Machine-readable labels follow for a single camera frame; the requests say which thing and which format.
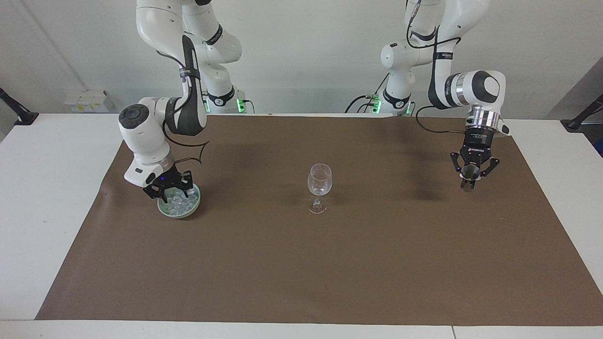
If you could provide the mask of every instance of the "wine glass base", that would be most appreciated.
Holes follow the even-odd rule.
[[[310,212],[312,212],[313,214],[321,214],[327,210],[328,205],[329,204],[327,204],[327,201],[325,201],[324,199],[321,199],[320,201],[317,202],[316,198],[312,198],[310,200],[308,210]]]

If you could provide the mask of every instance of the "clear wine glass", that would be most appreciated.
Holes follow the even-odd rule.
[[[329,193],[333,187],[333,174],[331,167],[324,163],[317,163],[310,169],[308,174],[308,189],[314,197],[308,209],[314,214],[321,214],[327,210],[327,201],[321,198]]]

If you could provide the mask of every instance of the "white tabletop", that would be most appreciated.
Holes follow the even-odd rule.
[[[603,290],[603,159],[583,135],[567,133],[558,121],[507,123]],[[65,114],[41,115],[32,126],[15,127],[0,143],[0,319],[7,320],[0,322],[0,338],[603,338],[603,327],[31,321],[121,140],[115,115]]]

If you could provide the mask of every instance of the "brown mat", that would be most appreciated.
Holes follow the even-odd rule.
[[[211,140],[204,165],[180,165],[203,194],[184,221],[124,181],[122,146],[36,319],[603,325],[513,139],[495,140],[501,165],[471,194],[448,156],[462,139],[408,118],[211,116],[193,140]],[[312,215],[317,162],[334,186]]]

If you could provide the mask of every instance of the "bowl of ice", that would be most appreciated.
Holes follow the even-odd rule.
[[[157,207],[159,211],[170,218],[182,219],[193,214],[199,203],[201,202],[201,191],[199,187],[192,184],[192,188],[185,192],[175,187],[168,188],[165,190],[165,197],[168,199],[168,203],[165,203],[163,199],[157,199]]]

